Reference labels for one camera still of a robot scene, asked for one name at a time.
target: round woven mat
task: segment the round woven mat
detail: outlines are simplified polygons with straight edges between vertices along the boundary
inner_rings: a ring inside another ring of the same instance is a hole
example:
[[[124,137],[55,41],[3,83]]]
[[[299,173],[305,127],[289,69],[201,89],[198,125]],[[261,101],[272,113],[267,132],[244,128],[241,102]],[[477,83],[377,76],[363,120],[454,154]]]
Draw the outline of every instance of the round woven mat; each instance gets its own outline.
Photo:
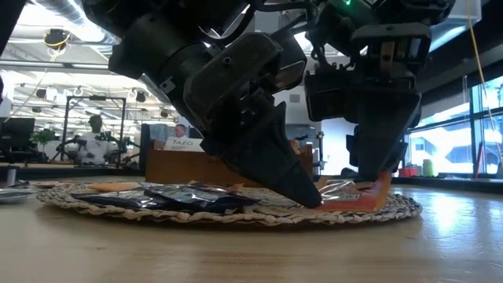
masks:
[[[318,211],[301,208],[298,204],[268,189],[241,188],[238,194],[263,199],[257,205],[240,210],[228,210],[225,214],[210,212],[164,211],[139,209],[132,210],[115,206],[101,206],[76,200],[71,193],[91,193],[85,184],[66,185],[41,190],[37,199],[59,208],[75,210],[82,214],[107,216],[121,219],[153,222],[178,223],[232,223],[264,226],[320,224],[334,226],[343,223],[385,222],[418,216],[423,208],[412,198],[399,194],[389,194],[383,209],[378,212]]]

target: red object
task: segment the red object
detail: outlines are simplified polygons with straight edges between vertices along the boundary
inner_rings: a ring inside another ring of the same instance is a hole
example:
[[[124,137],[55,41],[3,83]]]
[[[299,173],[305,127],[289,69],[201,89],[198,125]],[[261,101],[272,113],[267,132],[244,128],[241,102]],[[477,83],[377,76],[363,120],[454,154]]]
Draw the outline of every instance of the red object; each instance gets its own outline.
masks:
[[[386,203],[390,184],[391,172],[383,171],[374,183],[358,183],[341,187],[335,191],[324,192],[321,195],[323,204],[316,209],[321,211],[378,211]]]
[[[412,177],[416,176],[417,169],[415,167],[402,168],[398,170],[399,177]]]

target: potted plant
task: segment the potted plant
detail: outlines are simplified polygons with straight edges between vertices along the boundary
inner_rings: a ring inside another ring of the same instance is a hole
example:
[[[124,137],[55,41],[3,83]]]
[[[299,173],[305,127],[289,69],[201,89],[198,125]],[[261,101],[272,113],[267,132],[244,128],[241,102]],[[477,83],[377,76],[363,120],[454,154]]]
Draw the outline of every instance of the potted plant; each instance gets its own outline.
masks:
[[[42,145],[42,152],[46,151],[46,145],[48,142],[54,139],[54,132],[48,129],[39,130],[31,136],[31,140],[37,144]]]

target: snack packet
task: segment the snack packet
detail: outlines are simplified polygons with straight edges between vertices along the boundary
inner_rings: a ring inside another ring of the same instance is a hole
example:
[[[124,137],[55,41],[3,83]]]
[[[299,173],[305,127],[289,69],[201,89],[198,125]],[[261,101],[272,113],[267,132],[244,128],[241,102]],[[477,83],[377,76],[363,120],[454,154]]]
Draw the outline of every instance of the snack packet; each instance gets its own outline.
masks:
[[[168,201],[163,198],[146,196],[143,189],[110,193],[73,193],[72,197],[90,204],[113,205],[131,209],[165,209],[168,205]]]
[[[224,213],[226,209],[242,208],[256,203],[255,200],[247,197],[228,194],[225,189],[189,184],[150,187],[145,189],[145,195],[161,197],[174,209],[216,213]]]
[[[391,184],[391,173],[383,172],[374,182],[357,183],[329,181],[320,188],[322,211],[379,211],[386,203]]]

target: table surface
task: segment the table surface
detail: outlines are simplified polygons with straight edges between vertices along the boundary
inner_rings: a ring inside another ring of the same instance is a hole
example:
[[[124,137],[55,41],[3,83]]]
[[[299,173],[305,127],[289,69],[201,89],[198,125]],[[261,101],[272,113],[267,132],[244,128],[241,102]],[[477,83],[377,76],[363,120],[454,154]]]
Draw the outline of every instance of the table surface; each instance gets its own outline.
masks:
[[[394,190],[422,203],[422,216],[339,229],[203,230],[93,218],[36,199],[4,205],[0,282],[502,282],[503,197]]]

